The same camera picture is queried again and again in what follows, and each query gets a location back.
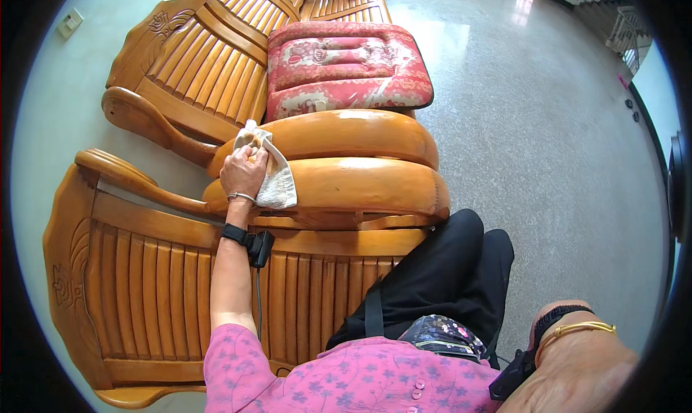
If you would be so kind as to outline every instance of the pink shirt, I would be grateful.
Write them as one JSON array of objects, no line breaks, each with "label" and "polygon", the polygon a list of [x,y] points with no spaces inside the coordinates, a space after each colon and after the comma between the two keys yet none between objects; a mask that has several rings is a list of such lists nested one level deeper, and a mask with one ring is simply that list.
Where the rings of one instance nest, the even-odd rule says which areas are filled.
[{"label": "pink shirt", "polygon": [[494,412],[499,371],[384,337],[344,342],[275,377],[257,337],[237,324],[212,334],[204,357],[205,411]]}]

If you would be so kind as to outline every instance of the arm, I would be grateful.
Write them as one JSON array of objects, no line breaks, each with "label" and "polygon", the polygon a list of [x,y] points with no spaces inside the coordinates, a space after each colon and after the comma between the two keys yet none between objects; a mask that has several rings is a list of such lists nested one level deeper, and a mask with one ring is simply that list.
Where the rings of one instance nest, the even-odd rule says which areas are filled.
[{"label": "arm", "polygon": [[[226,157],[221,169],[221,184],[226,194],[240,192],[255,197],[260,190],[266,171],[267,152],[260,149],[255,162],[248,156],[250,148],[236,149]],[[244,230],[253,203],[243,197],[229,202],[226,222]],[[221,238],[211,281],[211,329],[226,323],[235,323],[257,334],[251,306],[252,280],[247,249],[236,241]]]},{"label": "arm", "polygon": [[[544,306],[533,320],[530,338],[538,319],[559,305],[589,306],[581,300],[563,300]],[[586,311],[566,314],[541,339],[558,326],[586,321],[601,320]],[[536,372],[510,395],[499,412],[601,411],[615,397],[635,364],[634,352],[610,333],[570,333],[543,349]]]}]

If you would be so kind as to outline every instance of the seat cushion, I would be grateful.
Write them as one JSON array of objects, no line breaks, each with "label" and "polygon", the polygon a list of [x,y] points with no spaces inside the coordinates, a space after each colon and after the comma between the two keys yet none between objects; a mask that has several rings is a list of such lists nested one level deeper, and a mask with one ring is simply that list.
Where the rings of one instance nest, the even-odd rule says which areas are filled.
[{"label": "seat cushion", "polygon": [[345,108],[422,108],[433,85],[416,42],[392,24],[305,21],[269,36],[266,120]]}]

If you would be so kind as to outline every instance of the wooden sofa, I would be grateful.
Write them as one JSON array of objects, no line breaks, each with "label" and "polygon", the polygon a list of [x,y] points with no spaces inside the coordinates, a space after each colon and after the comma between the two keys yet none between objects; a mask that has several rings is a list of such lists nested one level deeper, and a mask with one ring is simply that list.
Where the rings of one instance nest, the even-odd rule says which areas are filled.
[{"label": "wooden sofa", "polygon": [[[332,159],[305,160],[314,168],[301,174],[313,171],[317,177],[320,166]],[[430,222],[448,216],[447,189],[427,166],[341,159],[350,172],[310,190],[326,192],[338,185],[343,195],[350,195],[331,201],[329,211],[312,208],[325,218],[354,210],[379,212],[380,218],[416,213]],[[385,184],[407,181],[406,192],[381,186],[359,195],[360,182],[369,180],[372,188],[372,170],[348,170],[347,165],[359,166],[361,160],[381,163],[375,176]],[[99,181],[175,214],[106,193],[97,188]],[[314,205],[320,200],[305,196],[304,183],[309,182],[297,181],[299,203]],[[161,190],[134,166],[98,149],[79,152],[69,167],[44,234],[50,310],[74,364],[105,402],[142,408],[172,392],[204,391],[210,274],[221,224],[200,217],[222,222],[216,215],[220,206],[212,206]],[[255,231],[262,229],[257,226],[261,218],[252,222]],[[428,231],[375,229],[382,225],[373,222],[367,231],[358,226],[316,231],[281,222],[264,218],[266,226],[282,228],[270,229],[276,241],[259,274],[262,345],[277,373],[315,358],[377,276],[392,270]],[[254,309],[256,303],[253,293]]]},{"label": "wooden sofa", "polygon": [[247,119],[262,121],[267,36],[296,21],[390,17],[384,0],[165,0],[127,34],[106,87],[125,89],[117,96],[130,105],[146,99],[192,145],[223,144]]}]

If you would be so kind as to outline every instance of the floor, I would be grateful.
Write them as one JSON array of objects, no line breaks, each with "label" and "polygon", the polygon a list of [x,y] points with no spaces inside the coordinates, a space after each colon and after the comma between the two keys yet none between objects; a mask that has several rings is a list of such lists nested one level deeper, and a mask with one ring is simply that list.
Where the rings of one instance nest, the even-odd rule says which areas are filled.
[{"label": "floor", "polygon": [[[14,137],[12,218],[23,279],[58,360],[91,405],[105,405],[50,320],[41,236],[78,150],[99,147],[178,194],[209,178],[172,152],[109,124],[100,97],[127,31],[160,0],[68,0],[29,75]],[[509,233],[512,269],[499,351],[525,348],[541,305],[587,300],[641,351],[667,265],[663,187],[642,123],[624,106],[624,66],[570,13],[546,0],[387,0],[416,37],[435,86],[417,116],[435,137],[453,208]],[[54,30],[72,7],[84,22]],[[173,394],[148,412],[199,411]]]}]

